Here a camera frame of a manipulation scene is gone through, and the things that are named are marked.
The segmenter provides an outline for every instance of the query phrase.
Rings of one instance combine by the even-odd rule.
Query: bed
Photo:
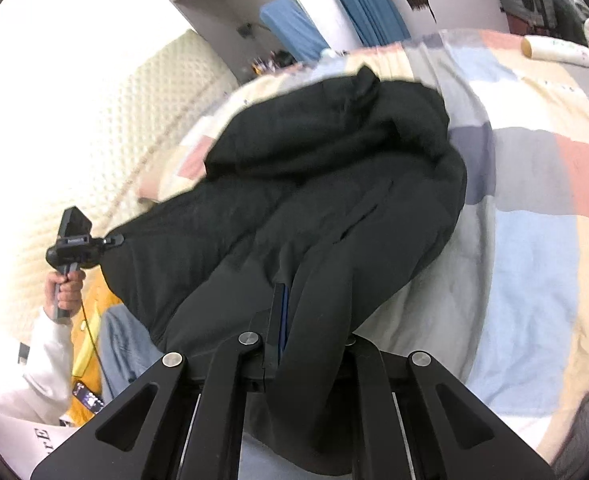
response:
[[[444,30],[260,77],[156,160],[141,190],[191,189],[239,110],[321,78],[367,64],[436,88],[466,204],[443,253],[357,332],[388,352],[429,351],[552,462],[589,394],[589,69],[527,59],[520,42]]]

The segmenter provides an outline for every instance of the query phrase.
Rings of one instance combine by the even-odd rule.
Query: pillow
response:
[[[215,141],[210,128],[213,120],[201,117],[178,146],[157,154],[140,180],[139,198],[162,202],[192,189],[204,177],[204,159]]]

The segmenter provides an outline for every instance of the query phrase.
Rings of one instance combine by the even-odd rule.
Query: jeans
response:
[[[125,305],[115,305],[101,316],[98,353],[103,370],[103,399],[110,402],[163,355],[150,335]],[[243,434],[239,480],[323,480],[347,479],[321,476],[305,471],[275,454],[248,434]]]

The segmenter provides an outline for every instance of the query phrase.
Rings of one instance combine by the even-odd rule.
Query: hand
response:
[[[54,288],[57,283],[59,288],[59,308],[68,310],[70,317],[74,316],[81,308],[81,289],[86,274],[82,270],[73,270],[68,276],[58,272],[50,272],[46,277],[46,303],[44,310],[50,319],[54,319]]]

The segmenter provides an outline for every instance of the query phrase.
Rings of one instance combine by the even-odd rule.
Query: silver bolt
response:
[[[428,366],[432,362],[432,358],[425,352],[414,352],[412,362],[417,366]]]
[[[181,364],[183,361],[183,356],[178,352],[170,352],[169,354],[165,354],[163,356],[163,364],[168,368],[172,368]]]
[[[254,345],[258,341],[256,332],[244,332],[239,336],[239,343],[242,345]]]

